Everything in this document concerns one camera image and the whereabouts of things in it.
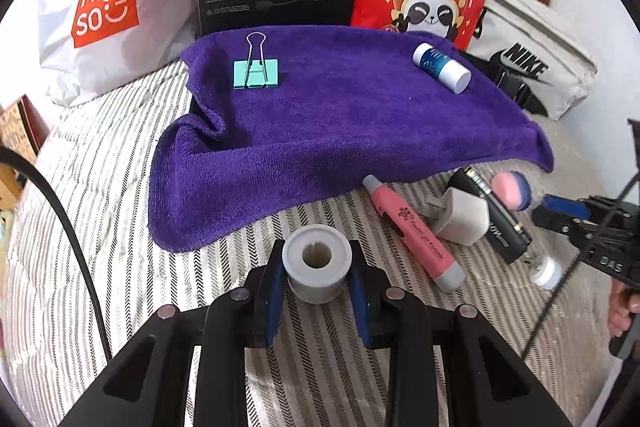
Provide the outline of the person's right hand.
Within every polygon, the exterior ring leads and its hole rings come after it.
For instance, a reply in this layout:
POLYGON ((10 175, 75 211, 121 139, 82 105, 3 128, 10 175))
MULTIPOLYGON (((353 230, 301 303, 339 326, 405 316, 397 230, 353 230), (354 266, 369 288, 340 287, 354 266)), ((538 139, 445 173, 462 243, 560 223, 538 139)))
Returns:
POLYGON ((614 337, 627 332, 632 323, 632 314, 640 311, 640 296, 624 283, 612 280, 610 301, 608 302, 608 331, 614 337))

